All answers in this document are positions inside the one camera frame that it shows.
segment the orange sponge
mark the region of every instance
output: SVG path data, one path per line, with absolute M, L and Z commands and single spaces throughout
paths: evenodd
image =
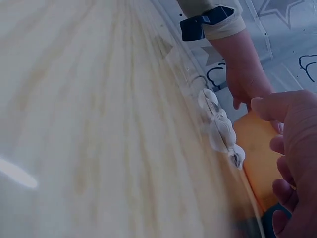
M 234 123 L 237 144 L 246 152 L 243 169 L 259 206 L 265 212 L 277 203 L 272 183 L 281 178 L 276 160 L 281 155 L 270 150 L 269 142 L 277 134 L 269 122 L 250 112 Z

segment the sleeve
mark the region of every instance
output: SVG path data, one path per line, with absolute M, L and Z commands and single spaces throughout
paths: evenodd
M 234 9 L 234 14 L 224 21 L 214 25 L 204 25 L 205 36 L 208 40 L 220 39 L 239 33 L 245 29 L 241 17 L 242 7 L 238 0 L 177 0 L 179 6 L 187 17 L 203 14 L 218 6 Z

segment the forearm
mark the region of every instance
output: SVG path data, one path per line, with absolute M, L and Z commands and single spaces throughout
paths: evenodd
M 261 67 L 257 51 L 246 29 L 229 37 L 209 40 L 228 67 Z
M 201 15 L 218 6 L 234 10 L 234 14 L 216 25 L 203 25 L 206 39 L 223 56 L 230 67 L 261 67 L 259 57 L 241 17 L 238 0 L 177 0 L 187 17 Z

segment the curved wooden panel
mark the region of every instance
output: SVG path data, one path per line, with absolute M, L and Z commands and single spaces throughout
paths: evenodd
M 0 12 L 0 237 L 238 237 L 252 193 L 201 134 L 204 84 L 150 1 Z

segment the hand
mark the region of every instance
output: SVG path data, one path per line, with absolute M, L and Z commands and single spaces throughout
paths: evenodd
M 250 68 L 227 66 L 227 85 L 233 96 L 233 107 L 239 109 L 241 103 L 251 109 L 251 99 L 265 97 L 274 92 L 262 66 L 257 65 Z M 275 131 L 283 134 L 283 124 L 272 121 Z
M 284 212 L 275 211 L 276 236 L 317 237 L 317 96 L 304 90 L 273 93 L 254 98 L 251 107 L 264 120 L 285 123 L 284 135 L 270 143 L 284 155 L 277 160 L 283 179 L 273 183 L 273 192 L 293 216 L 289 220 Z

